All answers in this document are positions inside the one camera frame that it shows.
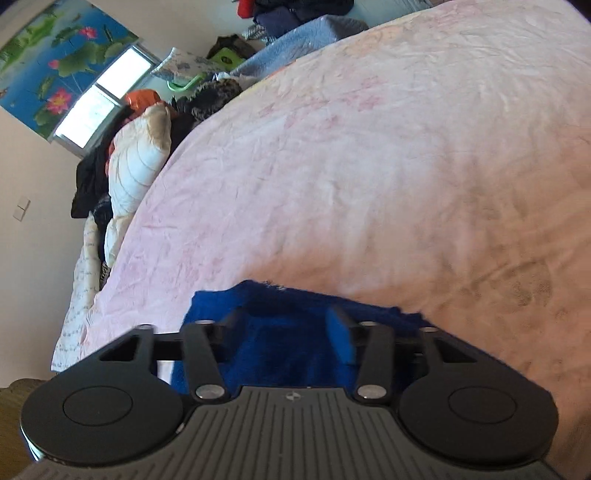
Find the white wall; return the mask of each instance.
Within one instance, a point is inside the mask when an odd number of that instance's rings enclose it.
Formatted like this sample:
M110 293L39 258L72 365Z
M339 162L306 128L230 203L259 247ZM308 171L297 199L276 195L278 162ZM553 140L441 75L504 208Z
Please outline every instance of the white wall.
M19 0L0 17L0 45L51 0ZM230 0L95 0L160 58L179 47L204 54L218 35L248 26ZM0 109L0 387L48 378L72 292L83 222L70 218L78 158ZM12 218L31 199L23 222Z

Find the black mount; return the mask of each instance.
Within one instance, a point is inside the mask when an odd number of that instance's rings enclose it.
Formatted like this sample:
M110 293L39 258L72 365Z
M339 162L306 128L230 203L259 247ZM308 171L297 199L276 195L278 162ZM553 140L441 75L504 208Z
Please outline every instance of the black mount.
M46 458L66 465L119 465L150 455L199 408L236 401L218 363L233 356L246 324L237 309L179 333L139 326L33 392L22 430ZM480 350L435 327L396 338L390 327L338 309L327 315L327 334L339 359L359 368L350 399L387 410L429 455L503 470L547 453L558 424L551 395ZM157 378L159 360L183 361L189 395ZM412 377L400 379L402 370Z

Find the gray platform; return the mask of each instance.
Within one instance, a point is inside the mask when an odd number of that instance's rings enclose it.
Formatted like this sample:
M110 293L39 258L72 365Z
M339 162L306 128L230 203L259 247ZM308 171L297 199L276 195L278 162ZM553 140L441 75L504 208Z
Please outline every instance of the gray platform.
M22 480L557 480L543 463L476 472L431 457L390 413L342 389L245 387L239 398L199 407L158 452L126 465L75 468L47 459Z

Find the light switch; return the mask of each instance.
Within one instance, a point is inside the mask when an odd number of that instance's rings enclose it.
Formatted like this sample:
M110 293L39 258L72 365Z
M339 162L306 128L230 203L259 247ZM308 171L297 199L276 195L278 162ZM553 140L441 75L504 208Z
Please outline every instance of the light switch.
M17 207L22 208L26 212L30 204L31 201L27 197L20 197L18 199Z
M25 210L20 207L16 207L12 216L19 222L22 222L22 218L25 216Z

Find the bed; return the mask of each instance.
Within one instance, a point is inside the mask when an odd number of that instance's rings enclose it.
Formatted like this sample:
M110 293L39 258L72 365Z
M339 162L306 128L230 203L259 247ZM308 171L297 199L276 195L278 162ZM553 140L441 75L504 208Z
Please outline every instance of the bed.
M548 460L582 480L590 35L564 0L453 0L248 89L164 167L57 369L247 278L396 304L550 390Z

